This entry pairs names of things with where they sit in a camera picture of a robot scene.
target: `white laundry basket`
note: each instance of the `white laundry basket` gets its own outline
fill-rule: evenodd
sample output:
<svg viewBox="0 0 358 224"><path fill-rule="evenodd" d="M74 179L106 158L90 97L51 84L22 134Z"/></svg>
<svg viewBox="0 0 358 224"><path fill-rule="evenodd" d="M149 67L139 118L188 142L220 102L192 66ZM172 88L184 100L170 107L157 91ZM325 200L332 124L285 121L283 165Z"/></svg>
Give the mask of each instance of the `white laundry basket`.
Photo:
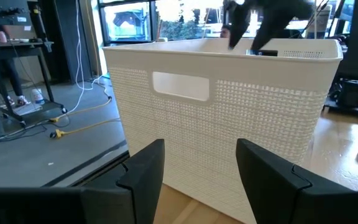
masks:
<svg viewBox="0 0 358 224"><path fill-rule="evenodd" d="M130 154L165 139L164 183L247 224L237 138L300 164L342 60L335 40L275 39L278 57L245 55L251 43L104 48Z"/></svg>

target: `white cable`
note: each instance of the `white cable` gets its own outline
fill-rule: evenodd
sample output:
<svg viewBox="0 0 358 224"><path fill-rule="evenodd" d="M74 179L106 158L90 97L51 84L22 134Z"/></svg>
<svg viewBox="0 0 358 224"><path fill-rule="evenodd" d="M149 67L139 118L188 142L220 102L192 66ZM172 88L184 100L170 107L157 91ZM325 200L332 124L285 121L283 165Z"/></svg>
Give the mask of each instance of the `white cable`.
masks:
<svg viewBox="0 0 358 224"><path fill-rule="evenodd" d="M95 78L95 79L93 80L92 84L91 84L91 88L83 88L82 86L80 86L80 84L78 84L78 82L75 82L75 83L77 84L78 88L84 89L84 90L86 90L86 91L89 91L89 90L93 90L93 84L94 84L96 81L99 81L100 78L102 78L102 77L103 77L103 76L100 76L99 78Z"/></svg>
<svg viewBox="0 0 358 224"><path fill-rule="evenodd" d="M81 102L81 99L82 99L82 96L84 95L84 92L85 92L85 82L84 82L84 72L83 72L83 69L82 69L82 58L81 58L81 36L80 36L80 27L78 25L78 15L80 13L80 10L79 10L79 6L78 6L78 1L79 0L76 0L75 1L75 7L76 7L76 24L77 24L77 34L78 34L78 43L77 43L77 51L76 51L76 54L77 54L77 63L78 63L78 67L77 67L77 73L75 75L75 82L76 84L79 86L78 84L78 74L80 72L80 68L81 68L81 77L82 77L82 92L81 92L81 95L77 101L77 104L75 105L75 107L69 111L68 113L71 113L73 112L74 110L77 109L77 107L80 105L80 102Z"/></svg>

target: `wooden floor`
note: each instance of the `wooden floor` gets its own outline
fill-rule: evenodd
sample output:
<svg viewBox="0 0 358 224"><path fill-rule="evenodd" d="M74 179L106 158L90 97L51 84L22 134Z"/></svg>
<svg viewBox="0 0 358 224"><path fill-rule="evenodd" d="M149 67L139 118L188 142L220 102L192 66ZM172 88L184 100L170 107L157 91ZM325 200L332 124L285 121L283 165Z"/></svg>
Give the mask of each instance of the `wooden floor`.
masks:
<svg viewBox="0 0 358 224"><path fill-rule="evenodd" d="M358 190L358 118L337 114L320 118L302 166L345 187ZM164 185L154 223L241 222Z"/></svg>

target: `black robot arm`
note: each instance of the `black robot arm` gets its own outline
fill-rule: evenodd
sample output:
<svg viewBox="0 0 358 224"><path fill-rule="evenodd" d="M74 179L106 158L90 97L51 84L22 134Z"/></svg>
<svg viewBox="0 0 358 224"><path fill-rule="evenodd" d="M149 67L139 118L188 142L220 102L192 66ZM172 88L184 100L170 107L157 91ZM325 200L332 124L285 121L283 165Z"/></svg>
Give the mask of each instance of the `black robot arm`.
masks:
<svg viewBox="0 0 358 224"><path fill-rule="evenodd" d="M233 49L249 26L250 10L261 8L264 12L264 20L252 43L251 50L260 50L278 32L286 28L290 21L297 17L309 19L312 15L311 4L305 0L244 0L243 4L230 2L231 36L229 48Z"/></svg>

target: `window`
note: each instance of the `window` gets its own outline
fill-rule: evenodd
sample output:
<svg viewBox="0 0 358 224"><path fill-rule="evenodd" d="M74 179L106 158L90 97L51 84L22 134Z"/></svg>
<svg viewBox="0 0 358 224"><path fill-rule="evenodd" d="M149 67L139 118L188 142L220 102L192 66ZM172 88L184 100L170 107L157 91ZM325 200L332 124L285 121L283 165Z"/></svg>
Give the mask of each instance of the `window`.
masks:
<svg viewBox="0 0 358 224"><path fill-rule="evenodd" d="M222 0L159 0L155 6L160 38L189 40L220 35Z"/></svg>
<svg viewBox="0 0 358 224"><path fill-rule="evenodd" d="M333 21L333 19L334 19L334 15L335 15L337 6L339 5L340 1L341 0L328 0L328 1L327 0L317 0L317 6L327 3L327 7L325 8L325 10L327 10L328 8L331 8L331 11L329 13L327 13L325 10L320 13L317 13L318 16L323 16L323 17L328 16L325 37L327 37L329 35L328 30L331 27L331 24L334 23L333 27L335 27L335 25L336 25L337 21ZM311 4L314 4L314 0L309 0L309 2ZM287 26L287 29L297 29L299 31L302 31L307 25L308 25L308 21L292 20L291 23Z"/></svg>
<svg viewBox="0 0 358 224"><path fill-rule="evenodd" d="M109 41L151 40L148 2L106 6L103 10Z"/></svg>
<svg viewBox="0 0 358 224"><path fill-rule="evenodd" d="M310 4L314 5L314 0L308 0L308 1L310 2ZM239 4L242 4L244 2L244 0L236 0L236 2ZM324 4L324 3L327 3L327 5L331 5L331 12L329 13L329 19L328 19L328 23L327 23L327 31L328 31L329 27L331 26L331 23L333 22L335 10L336 10L339 2L340 2L340 0L328 0L328 1L327 0L317 0L317 6L319 6L320 4ZM257 31L260 28L260 25L262 24L263 18L264 18L263 10L261 10L261 9L253 10L251 12L249 28L248 28L247 32L243 35L243 37L255 37ZM300 21L300 20L294 18L287 26L287 29L295 29L295 30L302 31L307 25L308 25L307 20Z"/></svg>
<svg viewBox="0 0 358 224"><path fill-rule="evenodd" d="M125 0L100 0L101 3L120 2Z"/></svg>

